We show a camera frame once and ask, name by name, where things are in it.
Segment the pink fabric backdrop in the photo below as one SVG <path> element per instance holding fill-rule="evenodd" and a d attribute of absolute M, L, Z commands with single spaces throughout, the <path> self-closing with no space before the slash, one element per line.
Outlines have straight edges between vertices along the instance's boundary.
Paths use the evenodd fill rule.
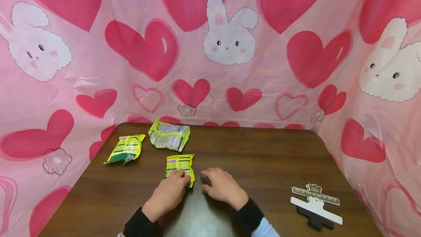
<path fill-rule="evenodd" d="M 117 124 L 161 117 L 311 129 L 385 236 L 421 236 L 420 3 L 1 0 L 0 235 L 37 236 Z"/>

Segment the wooden table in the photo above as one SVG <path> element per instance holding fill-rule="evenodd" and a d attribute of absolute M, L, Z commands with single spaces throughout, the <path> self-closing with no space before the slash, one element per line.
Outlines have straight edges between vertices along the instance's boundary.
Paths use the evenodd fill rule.
<path fill-rule="evenodd" d="M 40 236 L 117 236 L 163 179 L 166 157 L 178 154 L 156 149 L 147 136 L 139 159 L 103 165 L 122 135 L 147 134 L 150 124 L 117 126 Z M 281 237 L 382 236 L 319 137 L 311 131 L 192 126 L 184 154 L 195 154 L 196 181 L 183 202 L 161 221 L 158 236 L 243 236 L 231 220 L 230 207 L 205 196 L 199 172 L 209 167 L 228 171 L 260 206 Z M 290 203 L 291 187 L 307 183 L 340 199 L 325 204 L 344 225 L 323 229 L 307 226 L 307 218 Z"/>

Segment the bunny ear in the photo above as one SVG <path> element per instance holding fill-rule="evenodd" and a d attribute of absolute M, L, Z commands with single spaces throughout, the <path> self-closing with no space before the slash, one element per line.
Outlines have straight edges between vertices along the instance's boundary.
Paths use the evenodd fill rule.
<path fill-rule="evenodd" d="M 254 29 L 257 25 L 257 20 L 258 15 L 254 10 L 249 7 L 243 7 L 234 14 L 230 22 L 238 22 L 247 29 Z"/>
<path fill-rule="evenodd" d="M 50 24 L 47 14 L 41 8 L 24 2 L 14 4 L 12 21 L 15 27 L 23 23 L 34 27 L 45 27 Z"/>
<path fill-rule="evenodd" d="M 0 34 L 3 38 L 8 38 L 9 34 L 13 31 L 13 25 L 7 18 L 0 12 Z"/>
<path fill-rule="evenodd" d="M 399 51 L 402 42 L 408 32 L 405 18 L 394 18 L 383 30 L 382 36 L 377 43 L 377 48 Z"/>
<path fill-rule="evenodd" d="M 228 24 L 227 9 L 222 0 L 208 0 L 206 15 L 209 28 Z"/>

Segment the pink cheek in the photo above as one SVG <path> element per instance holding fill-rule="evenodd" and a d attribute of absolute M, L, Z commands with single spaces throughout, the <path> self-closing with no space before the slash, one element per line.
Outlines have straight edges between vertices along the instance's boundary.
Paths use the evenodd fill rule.
<path fill-rule="evenodd" d="M 56 50 L 52 50 L 50 51 L 50 55 L 57 58 L 58 53 Z"/>
<path fill-rule="evenodd" d="M 397 83 L 393 87 L 395 88 L 395 90 L 402 90 L 405 87 L 405 85 Z"/>

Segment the crumpled snack packet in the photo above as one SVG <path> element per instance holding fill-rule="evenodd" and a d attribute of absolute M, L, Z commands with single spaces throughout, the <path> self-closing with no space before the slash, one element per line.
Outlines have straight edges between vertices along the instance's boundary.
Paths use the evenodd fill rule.
<path fill-rule="evenodd" d="M 189 139 L 190 126 L 167 124 L 156 119 L 148 134 L 152 145 L 156 148 L 168 148 L 181 152 Z"/>
<path fill-rule="evenodd" d="M 173 170 L 183 168 L 185 175 L 191 177 L 189 188 L 193 187 L 194 173 L 191 165 L 193 164 L 194 154 L 191 155 L 176 155 L 167 157 L 167 167 L 165 169 L 165 178 L 167 178 Z"/>
<path fill-rule="evenodd" d="M 127 135 L 119 137 L 118 143 L 104 164 L 124 161 L 123 164 L 140 156 L 142 141 L 146 135 Z"/>

